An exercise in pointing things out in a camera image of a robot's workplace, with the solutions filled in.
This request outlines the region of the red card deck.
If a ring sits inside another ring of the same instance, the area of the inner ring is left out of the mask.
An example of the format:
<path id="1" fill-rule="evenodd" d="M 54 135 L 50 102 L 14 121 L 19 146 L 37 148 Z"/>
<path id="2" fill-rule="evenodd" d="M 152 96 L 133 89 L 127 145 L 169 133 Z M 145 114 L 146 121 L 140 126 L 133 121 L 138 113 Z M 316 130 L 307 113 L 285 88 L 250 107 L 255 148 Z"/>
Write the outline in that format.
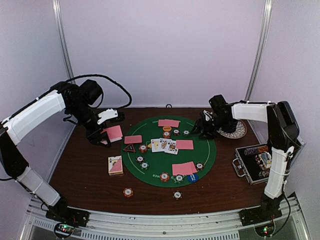
<path id="1" fill-rule="evenodd" d="M 107 133 L 109 141 L 111 143 L 122 140 L 123 133 L 120 125 L 115 125 L 105 128 L 102 133 Z"/>

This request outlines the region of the brown 100 poker chips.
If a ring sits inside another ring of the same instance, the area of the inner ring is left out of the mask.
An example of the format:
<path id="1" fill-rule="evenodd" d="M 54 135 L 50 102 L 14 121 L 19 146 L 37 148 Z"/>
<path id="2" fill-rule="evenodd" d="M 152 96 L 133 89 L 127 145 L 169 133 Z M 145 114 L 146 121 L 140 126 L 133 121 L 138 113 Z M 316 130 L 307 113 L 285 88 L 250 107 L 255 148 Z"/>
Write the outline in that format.
<path id="1" fill-rule="evenodd" d="M 179 131 L 178 129 L 174 129 L 174 130 L 173 130 L 173 134 L 174 134 L 175 136 L 179 136 L 181 133 L 180 133 L 180 131 Z"/>

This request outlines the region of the red chips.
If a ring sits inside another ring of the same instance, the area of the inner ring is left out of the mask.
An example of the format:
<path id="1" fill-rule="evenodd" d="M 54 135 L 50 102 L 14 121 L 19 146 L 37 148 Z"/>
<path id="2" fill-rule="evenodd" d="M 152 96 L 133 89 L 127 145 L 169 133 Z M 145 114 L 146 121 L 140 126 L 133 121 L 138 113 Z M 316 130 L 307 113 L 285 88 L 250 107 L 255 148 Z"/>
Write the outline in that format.
<path id="1" fill-rule="evenodd" d="M 162 134 L 163 138 L 165 139 L 170 139 L 171 138 L 171 132 L 169 131 L 164 131 Z"/>
<path id="2" fill-rule="evenodd" d="M 170 175 L 167 173 L 167 172 L 163 172 L 161 175 L 160 175 L 160 181 L 161 182 L 168 182 L 170 180 Z"/>
<path id="3" fill-rule="evenodd" d="M 148 151 L 148 147 L 145 144 L 139 146 L 140 153 L 146 153 Z"/>

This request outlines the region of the orange big blind button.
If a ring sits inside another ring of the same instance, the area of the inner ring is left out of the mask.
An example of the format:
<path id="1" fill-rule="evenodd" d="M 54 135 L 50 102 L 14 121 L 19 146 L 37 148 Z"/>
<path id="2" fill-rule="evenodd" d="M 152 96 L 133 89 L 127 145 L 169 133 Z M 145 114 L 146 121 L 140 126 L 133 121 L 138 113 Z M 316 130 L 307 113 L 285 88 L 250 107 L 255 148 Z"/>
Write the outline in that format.
<path id="1" fill-rule="evenodd" d="M 164 127 L 162 128 L 162 130 L 163 130 L 164 132 L 171 132 L 171 131 L 172 131 L 172 127 L 171 127 L 171 126 L 164 126 Z"/>

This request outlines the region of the black red triangular dealer button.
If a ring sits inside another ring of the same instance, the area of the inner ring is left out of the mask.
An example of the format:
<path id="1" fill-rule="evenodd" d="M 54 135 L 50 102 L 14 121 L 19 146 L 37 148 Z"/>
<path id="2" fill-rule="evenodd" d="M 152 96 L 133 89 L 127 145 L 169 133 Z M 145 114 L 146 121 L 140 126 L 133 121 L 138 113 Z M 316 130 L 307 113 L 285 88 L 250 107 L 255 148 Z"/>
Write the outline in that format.
<path id="1" fill-rule="evenodd" d="M 127 152 L 127 153 L 135 153 L 136 152 L 136 149 L 134 147 L 134 144 L 133 143 L 130 143 L 128 144 L 127 146 L 124 147 L 123 149 L 124 152 Z"/>

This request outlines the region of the red playing card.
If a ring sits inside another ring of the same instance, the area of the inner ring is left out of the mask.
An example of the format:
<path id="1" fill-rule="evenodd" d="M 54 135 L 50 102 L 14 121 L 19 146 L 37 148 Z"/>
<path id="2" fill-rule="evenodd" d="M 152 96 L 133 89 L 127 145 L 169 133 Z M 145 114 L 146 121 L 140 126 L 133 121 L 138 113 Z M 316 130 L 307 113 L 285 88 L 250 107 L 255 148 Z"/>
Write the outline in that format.
<path id="1" fill-rule="evenodd" d="M 172 127 L 172 121 L 170 119 L 159 119 L 158 126 L 159 127 Z"/>
<path id="2" fill-rule="evenodd" d="M 124 137 L 124 143 L 128 144 L 140 144 L 143 142 L 143 137 L 141 135 L 129 135 Z"/>
<path id="3" fill-rule="evenodd" d="M 192 175 L 198 172 L 198 170 L 196 169 L 195 163 L 193 161 L 187 162 L 186 165 L 187 165 L 186 175 Z"/>

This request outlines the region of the blue small blind button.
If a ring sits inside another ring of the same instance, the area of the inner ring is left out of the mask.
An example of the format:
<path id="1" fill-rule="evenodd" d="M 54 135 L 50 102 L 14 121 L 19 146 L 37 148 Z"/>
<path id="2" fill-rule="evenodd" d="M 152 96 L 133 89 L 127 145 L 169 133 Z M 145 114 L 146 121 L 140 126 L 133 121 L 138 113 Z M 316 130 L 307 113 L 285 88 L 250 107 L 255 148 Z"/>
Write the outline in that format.
<path id="1" fill-rule="evenodd" d="M 196 183 L 199 180 L 199 176 L 197 174 L 188 175 L 187 180 L 190 183 Z"/>

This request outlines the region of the brown poker chip stack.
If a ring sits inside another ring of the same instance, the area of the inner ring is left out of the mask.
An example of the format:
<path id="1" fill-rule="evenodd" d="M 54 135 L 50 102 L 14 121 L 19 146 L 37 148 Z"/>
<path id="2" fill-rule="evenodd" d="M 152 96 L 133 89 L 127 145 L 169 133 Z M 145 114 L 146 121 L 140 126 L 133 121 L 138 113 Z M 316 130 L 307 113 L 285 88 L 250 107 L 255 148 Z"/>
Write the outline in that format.
<path id="1" fill-rule="evenodd" d="M 182 199 L 183 194 L 182 194 L 181 191 L 174 191 L 173 194 L 172 194 L 172 197 L 173 197 L 175 200 L 180 200 L 180 199 Z"/>

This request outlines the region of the orange poker chip stack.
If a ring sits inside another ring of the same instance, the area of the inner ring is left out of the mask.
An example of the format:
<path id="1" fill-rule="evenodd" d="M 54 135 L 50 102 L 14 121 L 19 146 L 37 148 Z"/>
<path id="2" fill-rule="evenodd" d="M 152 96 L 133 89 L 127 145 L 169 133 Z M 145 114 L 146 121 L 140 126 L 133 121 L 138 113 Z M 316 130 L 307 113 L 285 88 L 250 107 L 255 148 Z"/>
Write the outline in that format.
<path id="1" fill-rule="evenodd" d="M 134 194 L 134 191 L 133 191 L 133 189 L 130 188 L 130 187 L 126 187 L 126 188 L 123 190 L 123 195 L 124 195 L 125 197 L 127 197 L 127 198 L 132 197 L 133 194 Z"/>

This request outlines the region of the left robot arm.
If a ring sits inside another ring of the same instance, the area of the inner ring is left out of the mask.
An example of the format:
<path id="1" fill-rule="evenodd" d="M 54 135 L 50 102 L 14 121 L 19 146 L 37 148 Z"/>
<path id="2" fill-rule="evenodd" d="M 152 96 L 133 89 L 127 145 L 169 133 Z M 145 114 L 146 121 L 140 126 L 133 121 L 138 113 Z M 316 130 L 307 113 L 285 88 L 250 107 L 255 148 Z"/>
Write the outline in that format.
<path id="1" fill-rule="evenodd" d="M 72 218 L 66 199 L 30 167 L 17 145 L 42 122 L 64 111 L 85 127 L 91 144 L 110 147 L 111 141 L 104 131 L 106 121 L 118 117 L 118 112 L 115 109 L 93 111 L 91 105 L 102 93 L 93 80 L 88 79 L 80 86 L 61 81 L 0 125 L 0 162 L 5 172 L 42 200 L 61 222 Z"/>

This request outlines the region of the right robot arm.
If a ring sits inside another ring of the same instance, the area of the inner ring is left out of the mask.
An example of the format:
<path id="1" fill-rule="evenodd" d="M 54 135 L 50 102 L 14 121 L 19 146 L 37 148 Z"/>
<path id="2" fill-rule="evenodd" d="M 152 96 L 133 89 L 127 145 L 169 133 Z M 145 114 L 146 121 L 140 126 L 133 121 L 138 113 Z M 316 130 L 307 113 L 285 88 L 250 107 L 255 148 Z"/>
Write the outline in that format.
<path id="1" fill-rule="evenodd" d="M 233 133 L 240 120 L 267 123 L 267 144 L 271 150 L 271 167 L 261 206 L 256 210 L 259 220 L 268 220 L 276 206 L 285 198 L 285 182 L 290 173 L 295 149 L 299 148 L 297 139 L 299 125 L 287 101 L 279 102 L 226 102 L 219 94 L 209 100 L 212 111 L 203 110 L 190 134 L 198 134 L 201 139 L 214 139 L 218 130 Z"/>

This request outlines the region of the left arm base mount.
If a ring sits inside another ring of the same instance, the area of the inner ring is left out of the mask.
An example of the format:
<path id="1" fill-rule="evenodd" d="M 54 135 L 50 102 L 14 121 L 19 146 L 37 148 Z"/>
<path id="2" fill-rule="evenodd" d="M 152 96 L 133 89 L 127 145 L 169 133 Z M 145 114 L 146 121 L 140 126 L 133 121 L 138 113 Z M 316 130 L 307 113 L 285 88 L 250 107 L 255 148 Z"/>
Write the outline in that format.
<path id="1" fill-rule="evenodd" d="M 57 222 L 67 223 L 74 227 L 86 227 L 89 221 L 90 213 L 85 210 L 67 207 L 63 210 L 57 210 L 52 207 L 46 212 L 45 217 Z"/>

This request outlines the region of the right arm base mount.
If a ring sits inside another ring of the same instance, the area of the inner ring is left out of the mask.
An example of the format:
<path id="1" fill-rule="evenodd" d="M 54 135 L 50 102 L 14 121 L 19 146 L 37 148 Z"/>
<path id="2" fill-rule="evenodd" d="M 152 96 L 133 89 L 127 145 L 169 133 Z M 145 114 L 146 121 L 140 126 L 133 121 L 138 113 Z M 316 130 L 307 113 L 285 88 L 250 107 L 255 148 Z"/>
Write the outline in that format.
<path id="1" fill-rule="evenodd" d="M 279 218 L 283 215 L 279 209 L 263 211 L 260 206 L 242 209 L 238 214 L 243 227 L 271 221 L 272 219 Z"/>

